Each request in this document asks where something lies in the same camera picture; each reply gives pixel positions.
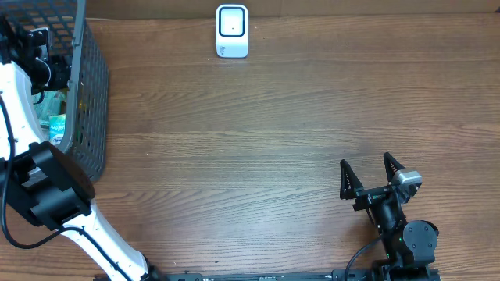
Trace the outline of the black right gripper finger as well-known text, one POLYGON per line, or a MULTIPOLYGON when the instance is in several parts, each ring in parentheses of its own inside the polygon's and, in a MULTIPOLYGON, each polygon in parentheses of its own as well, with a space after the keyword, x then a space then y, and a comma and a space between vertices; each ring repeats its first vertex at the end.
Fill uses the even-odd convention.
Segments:
POLYGON ((341 189, 340 199, 350 200, 358 196, 358 192, 363 191, 363 184, 353 172, 352 167, 345 159, 340 161, 341 167, 341 189))
POLYGON ((385 152, 383 157, 387 181, 391 182, 396 172, 403 170, 405 166, 399 163, 389 152, 385 152))

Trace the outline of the teal tissue pack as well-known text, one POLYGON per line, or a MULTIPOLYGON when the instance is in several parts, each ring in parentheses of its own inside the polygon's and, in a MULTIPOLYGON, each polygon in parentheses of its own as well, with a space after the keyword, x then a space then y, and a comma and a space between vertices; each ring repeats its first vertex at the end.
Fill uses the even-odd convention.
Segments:
POLYGON ((66 129, 66 115, 49 117, 49 140, 53 145, 59 145, 64 137, 66 129))

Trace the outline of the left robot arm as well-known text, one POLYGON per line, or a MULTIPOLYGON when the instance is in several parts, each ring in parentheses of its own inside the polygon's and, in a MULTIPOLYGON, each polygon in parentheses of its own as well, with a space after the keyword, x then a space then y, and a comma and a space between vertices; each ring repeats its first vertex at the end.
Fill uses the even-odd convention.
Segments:
POLYGON ((32 97, 66 88, 70 65, 51 56, 49 31, 11 27, 1 18, 1 110, 8 154, 1 160, 1 228, 11 245, 35 249, 59 235, 77 244, 111 280, 163 280, 164 275, 132 248, 100 212, 95 189, 85 171, 50 141, 32 141, 17 149, 15 125, 25 125, 32 97), (51 234, 22 244, 9 232, 6 208, 51 234))

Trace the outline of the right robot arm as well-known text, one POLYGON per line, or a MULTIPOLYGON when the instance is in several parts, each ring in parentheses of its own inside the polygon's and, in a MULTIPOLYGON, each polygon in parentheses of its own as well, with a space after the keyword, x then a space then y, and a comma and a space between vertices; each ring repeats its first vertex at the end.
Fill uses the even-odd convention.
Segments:
POLYGON ((407 169, 390 153, 384 153, 387 184, 366 189, 346 160, 340 161, 341 200, 353 200, 353 209, 366 211, 377 228, 378 237, 359 249, 349 260, 343 280, 439 280, 434 251, 438 245, 438 228, 426 220, 408 221, 402 206, 419 191, 423 181, 415 169, 407 169), (352 270, 356 259, 370 247, 381 242, 386 258, 376 260, 369 269, 352 270))

